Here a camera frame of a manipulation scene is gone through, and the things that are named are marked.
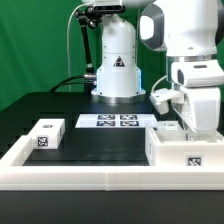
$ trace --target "cable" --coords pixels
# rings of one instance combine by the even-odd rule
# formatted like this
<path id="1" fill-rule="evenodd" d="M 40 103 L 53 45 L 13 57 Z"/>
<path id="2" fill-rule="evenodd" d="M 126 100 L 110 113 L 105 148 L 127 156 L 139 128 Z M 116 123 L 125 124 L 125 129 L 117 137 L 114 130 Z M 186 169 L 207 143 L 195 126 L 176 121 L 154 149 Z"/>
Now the cable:
<path id="1" fill-rule="evenodd" d="M 92 5 L 92 3 L 85 3 L 82 5 L 79 5 L 78 7 L 76 7 L 72 14 L 69 17 L 69 21 L 68 21 L 68 26 L 67 26 L 67 59 L 68 59 L 68 77 L 71 77 L 71 59 L 70 59 L 70 38 L 69 38 L 69 34 L 70 34 L 70 28 L 71 28 L 71 22 L 72 22 L 72 18 L 74 16 L 74 14 L 81 8 L 84 6 L 89 6 Z"/>
<path id="2" fill-rule="evenodd" d="M 138 47 L 139 47 L 139 24 L 140 24 L 140 8 L 138 9 L 138 16 L 137 16 L 137 27 L 136 27 L 136 48 L 135 48 L 135 63 L 138 64 Z"/>
<path id="3" fill-rule="evenodd" d="M 50 90 L 51 93 L 55 92 L 59 87 L 61 86 L 70 86 L 70 85 L 75 85 L 75 84 L 84 84 L 84 82 L 69 82 L 69 83 L 62 83 L 60 85 L 57 85 Z"/>
<path id="4" fill-rule="evenodd" d="M 153 85 L 152 90 L 151 90 L 151 93 L 155 92 L 155 88 L 156 88 L 156 86 L 157 86 L 160 82 L 162 82 L 164 79 L 166 79 L 166 75 L 163 76 L 161 79 L 159 79 L 159 80 Z"/>
<path id="5" fill-rule="evenodd" d="M 63 80 L 62 82 L 58 83 L 58 84 L 57 84 L 56 86 L 54 86 L 53 88 L 51 88 L 49 92 L 53 93 L 53 92 L 55 92 L 55 90 L 56 90 L 57 88 L 59 88 L 60 86 L 66 84 L 67 82 L 72 81 L 72 80 L 74 80 L 74 79 L 81 79 L 81 78 L 84 78 L 84 75 L 80 75 L 80 76 L 72 76 L 72 77 L 70 77 L 70 78 L 67 78 L 67 79 Z"/>

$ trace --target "black tabletop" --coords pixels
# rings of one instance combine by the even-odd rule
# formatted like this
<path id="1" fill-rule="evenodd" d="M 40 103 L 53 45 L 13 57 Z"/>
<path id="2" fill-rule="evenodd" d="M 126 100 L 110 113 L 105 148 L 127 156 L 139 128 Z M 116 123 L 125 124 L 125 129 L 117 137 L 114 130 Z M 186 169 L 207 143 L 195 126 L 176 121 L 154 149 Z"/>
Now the black tabletop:
<path id="1" fill-rule="evenodd" d="M 31 93 L 0 113 L 0 155 L 40 118 L 64 118 L 66 134 L 59 150 L 36 150 L 25 165 L 148 165 L 143 128 L 76 129 L 80 113 L 154 113 L 160 120 L 176 119 L 172 112 L 159 117 L 148 100 L 109 105 L 82 93 Z M 224 191 L 0 191 L 3 224 L 222 224 L 223 208 Z"/>

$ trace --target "white base frame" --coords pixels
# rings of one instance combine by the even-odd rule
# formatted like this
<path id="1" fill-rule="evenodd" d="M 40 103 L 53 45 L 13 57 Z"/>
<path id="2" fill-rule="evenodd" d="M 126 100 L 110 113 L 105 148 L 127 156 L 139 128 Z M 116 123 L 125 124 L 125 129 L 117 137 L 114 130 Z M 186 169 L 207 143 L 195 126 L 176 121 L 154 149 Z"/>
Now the white base frame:
<path id="1" fill-rule="evenodd" d="M 0 190 L 224 190 L 224 167 L 22 166 L 32 150 L 22 136 L 0 160 Z"/>

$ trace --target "green backdrop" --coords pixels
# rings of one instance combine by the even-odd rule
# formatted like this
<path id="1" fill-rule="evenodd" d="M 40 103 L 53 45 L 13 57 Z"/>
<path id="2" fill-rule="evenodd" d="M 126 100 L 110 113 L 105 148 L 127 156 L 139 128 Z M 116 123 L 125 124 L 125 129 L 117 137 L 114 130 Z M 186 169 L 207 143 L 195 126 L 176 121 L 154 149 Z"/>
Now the green backdrop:
<path id="1" fill-rule="evenodd" d="M 67 23 L 79 4 L 79 0 L 0 1 L 0 110 L 26 93 L 48 91 L 68 77 Z M 138 13 L 138 9 L 128 9 L 122 16 L 136 26 Z M 93 62 L 99 67 L 100 29 L 90 30 L 89 35 Z M 80 75 L 85 72 L 85 60 L 76 19 L 72 22 L 70 37 L 72 75 Z M 218 59 L 224 68 L 223 50 L 222 42 Z M 138 67 L 143 73 L 143 87 L 149 91 L 153 83 L 165 75 L 165 54 L 149 51 L 139 41 Z M 72 91 L 83 91 L 83 87 L 72 87 Z"/>

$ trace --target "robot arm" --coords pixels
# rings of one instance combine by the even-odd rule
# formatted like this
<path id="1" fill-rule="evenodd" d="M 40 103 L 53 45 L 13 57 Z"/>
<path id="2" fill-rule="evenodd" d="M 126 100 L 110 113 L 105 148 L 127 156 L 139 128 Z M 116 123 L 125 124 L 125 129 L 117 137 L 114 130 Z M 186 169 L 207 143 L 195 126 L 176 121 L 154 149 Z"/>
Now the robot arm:
<path id="1" fill-rule="evenodd" d="M 97 69 L 94 100 L 106 103 L 132 103 L 145 99 L 141 71 L 136 65 L 136 30 L 117 14 L 127 7 L 142 7 L 152 0 L 83 0 L 90 4 L 84 15 L 88 26 L 102 30 L 102 64 Z"/>
<path id="2" fill-rule="evenodd" d="M 220 90 L 224 74 L 215 58 L 223 38 L 220 0 L 157 0 L 140 20 L 144 44 L 167 50 L 167 81 L 171 90 L 151 94 L 161 113 L 171 99 L 174 110 L 194 131 L 215 131 L 219 123 Z"/>
<path id="3" fill-rule="evenodd" d="M 155 2 L 155 0 L 82 0 L 83 3 L 93 3 L 98 5 L 125 5 L 127 8 L 140 8 Z"/>

